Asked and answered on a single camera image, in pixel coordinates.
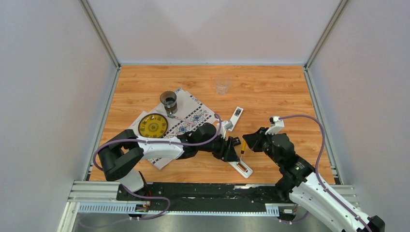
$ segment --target metal frame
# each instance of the metal frame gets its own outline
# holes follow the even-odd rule
[[[67,200],[58,232],[71,232],[77,213],[112,213],[128,214],[137,204],[146,204],[145,201],[117,201],[119,182],[109,181],[74,181],[73,188]],[[260,185],[249,185],[247,188]],[[353,186],[331,185],[348,202],[360,208]],[[167,215],[200,215],[200,216],[253,216],[276,217],[280,209],[294,208],[295,204],[270,203],[266,204],[266,212],[239,213],[239,212],[197,212],[197,211],[168,211]]]
[[[115,76],[113,78],[113,81],[111,83],[111,86],[110,86],[110,92],[107,95],[107,99],[105,100],[104,112],[101,116],[101,119],[99,120],[100,127],[98,128],[98,131],[95,134],[94,144],[93,144],[93,146],[92,146],[92,148],[89,152],[90,159],[89,159],[89,162],[88,162],[88,166],[87,166],[87,169],[85,170],[85,173],[83,175],[84,176],[83,180],[85,180],[85,181],[89,179],[89,175],[91,174],[91,169],[92,169],[92,165],[93,165],[92,164],[92,154],[94,153],[95,150],[97,150],[97,148],[100,144],[101,136],[103,134],[102,132],[104,130],[104,126],[105,126],[105,122],[107,120],[108,112],[110,111],[111,102],[113,100],[114,92],[115,92],[115,89],[117,87],[117,82],[118,82],[120,72],[121,72],[121,67],[119,67],[116,71],[116,74],[115,74]]]
[[[95,29],[95,32],[97,33],[98,37],[100,38],[100,41],[102,43],[102,45],[104,46],[105,50],[107,51],[112,63],[114,64],[114,66],[119,69],[121,67],[113,49],[110,46],[110,43],[107,40],[107,37],[105,36],[103,29],[100,26],[100,23],[97,20],[97,17],[94,14],[94,11],[91,8],[90,3],[88,2],[88,0],[79,0],[81,3],[81,6],[83,7],[86,15],[88,16],[92,26]]]
[[[111,105],[111,101],[114,95],[114,91],[117,85],[118,77],[121,71],[121,65],[114,54],[112,47],[110,46],[106,36],[104,35],[103,30],[90,6],[88,0],[79,0],[81,5],[84,8],[85,13],[90,19],[91,24],[93,25],[97,35],[99,36],[101,43],[103,44],[104,48],[106,49],[112,63],[117,68],[117,73],[113,79],[112,86],[110,92],[107,96],[106,100],[106,107],[102,118],[100,120],[100,127],[95,135],[94,145],[90,152],[90,155],[99,145],[99,141],[103,132],[103,128],[105,126],[105,121],[108,115],[108,111]],[[303,67],[303,72],[305,75],[305,79],[307,82],[307,86],[310,92],[310,96],[312,98],[313,107],[315,109],[316,116],[318,120],[324,125],[326,128],[326,120],[323,116],[321,104],[319,102],[318,97],[316,96],[316,89],[314,82],[311,79],[311,74],[309,68],[312,66],[316,56],[318,55],[322,45],[325,43],[327,36],[331,32],[333,26],[339,19],[340,15],[342,14],[343,10],[345,9],[348,0],[341,0],[339,5],[337,6],[332,18],[330,19],[329,23],[327,24],[325,30],[323,31],[320,39],[318,40],[315,48],[313,49],[311,55],[309,56],[307,62],[305,64],[242,64],[242,65],[300,65]],[[163,63],[162,65],[204,65],[203,63]],[[207,63],[206,65],[233,65],[232,63]],[[335,180],[339,180],[337,175],[337,168],[336,162],[334,157],[334,151],[332,150],[332,141],[326,136],[325,139],[326,143],[326,150],[329,157],[329,161],[331,163],[332,172],[334,174]],[[86,170],[84,180],[88,179],[89,172],[92,168],[91,158],[90,158],[91,166],[88,167]],[[129,206],[136,205],[138,203],[145,203],[145,202],[124,202],[124,201],[117,201],[117,189],[118,189],[118,182],[104,182],[104,181],[75,181],[73,184],[73,188],[70,192],[69,198],[67,200],[66,207],[64,209],[64,213],[62,215],[60,225],[58,228],[59,232],[71,232],[74,226],[74,222],[77,217],[77,213],[79,212],[94,212],[94,213],[128,213]],[[356,198],[353,186],[350,185],[332,185],[332,187],[341,194],[347,201],[351,204],[359,207],[359,202]],[[266,206],[266,214],[255,214],[253,216],[266,216],[272,215],[276,207],[285,209],[286,207],[294,206],[293,204],[274,204],[274,205],[267,205]],[[167,214],[177,214],[177,215],[232,215],[232,214],[218,214],[216,212],[167,212]],[[238,213],[236,215],[245,216],[245,214]]]
[[[343,13],[343,10],[345,9],[347,3],[349,0],[341,0],[339,2],[339,5],[337,5],[335,12],[333,13],[332,17],[330,18],[329,22],[327,23],[322,35],[320,36],[319,41],[317,42],[315,48],[313,49],[312,53],[310,54],[306,64],[305,68],[310,68],[313,64],[313,61],[315,60],[316,56],[318,55],[320,49],[322,48],[322,45],[327,39],[327,36],[329,33],[332,31],[333,26],[336,24],[337,20],[340,18],[340,15]]]
[[[335,9],[335,12],[333,13],[331,19],[329,20],[328,24],[326,25],[326,28],[324,29],[320,39],[315,45],[315,48],[313,49],[312,53],[310,54],[306,64],[303,67],[303,73],[305,75],[307,87],[309,89],[310,97],[312,99],[312,104],[313,108],[315,109],[315,114],[316,118],[320,121],[320,123],[323,125],[325,128],[325,146],[326,146],[326,152],[327,156],[329,158],[329,162],[331,164],[331,169],[333,173],[333,177],[335,178],[335,181],[337,184],[343,184],[343,179],[341,176],[338,175],[338,170],[337,170],[337,162],[335,159],[335,151],[332,149],[333,143],[331,138],[327,135],[326,128],[327,128],[327,122],[326,119],[323,115],[323,110],[319,101],[318,96],[316,95],[316,87],[315,84],[312,80],[312,76],[310,73],[310,67],[313,65],[317,55],[319,54],[323,44],[326,42],[326,39],[330,32],[332,31],[333,27],[335,26],[336,22],[340,18],[341,14],[343,13],[344,9],[346,8],[347,4],[349,3],[349,0],[341,0]]]

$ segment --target clear plastic cup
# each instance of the clear plastic cup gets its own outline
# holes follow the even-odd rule
[[[219,74],[215,77],[216,90],[219,95],[225,95],[228,92],[231,77],[226,74]]]

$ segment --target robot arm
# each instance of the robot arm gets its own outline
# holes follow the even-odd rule
[[[138,136],[133,130],[128,129],[110,141],[129,140],[129,142],[110,144],[103,148],[98,156],[107,181],[118,180],[132,192],[137,192],[145,185],[141,173],[133,169],[140,160],[158,158],[181,160],[195,156],[198,151],[207,151],[211,152],[215,158],[231,165],[238,163],[240,159],[234,150],[236,143],[233,137],[228,137],[226,140],[224,134],[221,134],[209,143],[189,146],[189,144],[207,141],[216,133],[217,130],[212,124],[204,123],[197,130],[186,132],[177,137],[170,139],[143,138],[143,143],[136,142]]]
[[[371,218],[351,205],[319,176],[324,182],[323,188],[317,179],[315,168],[296,154],[293,143],[285,133],[278,134],[284,127],[283,120],[275,116],[270,121],[270,128],[260,128],[253,134],[243,135],[243,138],[251,150],[264,152],[279,166],[283,177],[276,186],[279,189],[278,195],[283,200],[291,200],[304,207],[334,232],[368,232],[359,217],[372,232],[384,232],[384,222],[378,216]],[[357,217],[328,191],[347,205]]]

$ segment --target wooden tabletop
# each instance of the wooden tabletop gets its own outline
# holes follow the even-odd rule
[[[215,91],[214,77],[221,73],[232,77],[226,95]],[[100,144],[128,128],[142,111],[149,112],[157,106],[161,93],[179,87],[218,113],[222,120],[229,120],[237,106],[244,108],[234,131],[228,133],[241,139],[243,134],[269,127],[272,115],[315,116],[299,66],[123,66]],[[322,141],[318,125],[307,118],[286,119],[281,132],[287,133],[297,154],[314,165]],[[240,154],[240,146],[235,149]],[[242,160],[253,169],[248,179],[207,152],[173,160],[161,171],[146,160],[135,169],[142,172],[147,182],[274,184],[281,178],[277,165],[264,153],[247,149]],[[334,183],[326,153],[319,170],[328,183]],[[93,168],[90,180],[105,177]]]

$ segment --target white wall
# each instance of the white wall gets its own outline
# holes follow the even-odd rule
[[[121,63],[305,63],[339,0],[89,0]]]
[[[311,69],[340,175],[386,231],[409,231],[409,12],[352,0]]]
[[[56,231],[114,75],[78,0],[0,2],[1,231]]]

